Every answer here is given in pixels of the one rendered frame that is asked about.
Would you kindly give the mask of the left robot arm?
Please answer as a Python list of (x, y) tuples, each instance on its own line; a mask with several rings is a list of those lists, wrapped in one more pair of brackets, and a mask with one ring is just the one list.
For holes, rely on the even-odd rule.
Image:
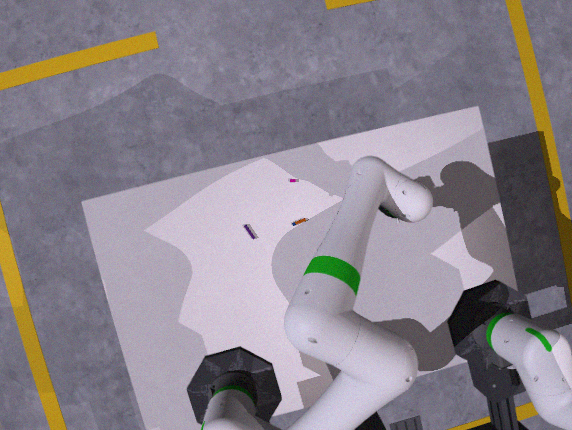
[[(418, 359), (412, 345), (353, 308), (378, 208), (400, 223), (423, 220), (432, 206), (425, 185), (384, 160), (366, 156), (353, 164), (335, 218), (284, 317), (297, 350), (341, 371), (285, 430), (355, 430), (414, 383)], [(210, 386), (201, 430), (282, 430), (255, 415), (259, 400), (251, 376), (222, 373)]]

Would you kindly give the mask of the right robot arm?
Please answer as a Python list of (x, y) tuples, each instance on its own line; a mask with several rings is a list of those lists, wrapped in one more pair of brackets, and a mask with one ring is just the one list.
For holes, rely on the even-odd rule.
[(545, 421), (572, 430), (572, 351), (561, 333), (493, 302), (475, 313), (471, 335), (487, 365), (508, 368), (514, 386), (519, 374)]

